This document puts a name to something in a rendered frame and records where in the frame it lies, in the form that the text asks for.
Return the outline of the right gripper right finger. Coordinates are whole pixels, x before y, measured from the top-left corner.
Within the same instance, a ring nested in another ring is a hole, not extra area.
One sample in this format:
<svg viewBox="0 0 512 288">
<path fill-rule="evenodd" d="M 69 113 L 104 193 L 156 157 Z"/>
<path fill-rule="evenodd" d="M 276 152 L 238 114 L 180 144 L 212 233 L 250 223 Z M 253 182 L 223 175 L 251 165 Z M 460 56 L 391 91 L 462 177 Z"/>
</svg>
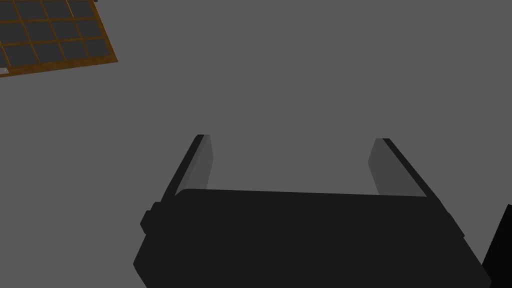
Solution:
<svg viewBox="0 0 512 288">
<path fill-rule="evenodd" d="M 389 138 L 376 138 L 367 161 L 380 195 L 420 197 L 446 212 L 441 200 Z"/>
</svg>

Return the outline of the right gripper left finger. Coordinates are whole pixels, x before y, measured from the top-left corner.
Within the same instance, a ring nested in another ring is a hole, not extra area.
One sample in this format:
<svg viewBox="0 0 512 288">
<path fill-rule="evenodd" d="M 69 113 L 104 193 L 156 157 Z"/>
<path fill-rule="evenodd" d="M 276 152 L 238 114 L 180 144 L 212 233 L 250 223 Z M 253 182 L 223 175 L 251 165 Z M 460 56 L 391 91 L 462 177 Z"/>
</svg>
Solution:
<svg viewBox="0 0 512 288">
<path fill-rule="evenodd" d="M 170 202 L 172 197 L 185 189 L 206 189 L 213 160 L 211 136 L 198 134 L 173 174 L 161 202 Z"/>
</svg>

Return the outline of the brown framed grid window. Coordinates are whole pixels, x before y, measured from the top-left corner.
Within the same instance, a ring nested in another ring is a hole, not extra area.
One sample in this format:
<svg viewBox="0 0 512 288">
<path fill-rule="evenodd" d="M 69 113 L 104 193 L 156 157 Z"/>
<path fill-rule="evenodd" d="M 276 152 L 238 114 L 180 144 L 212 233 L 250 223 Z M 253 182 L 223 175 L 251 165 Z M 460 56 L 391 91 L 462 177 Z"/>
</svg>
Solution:
<svg viewBox="0 0 512 288">
<path fill-rule="evenodd" d="M 117 62 L 98 0 L 0 0 L 0 78 Z"/>
</svg>

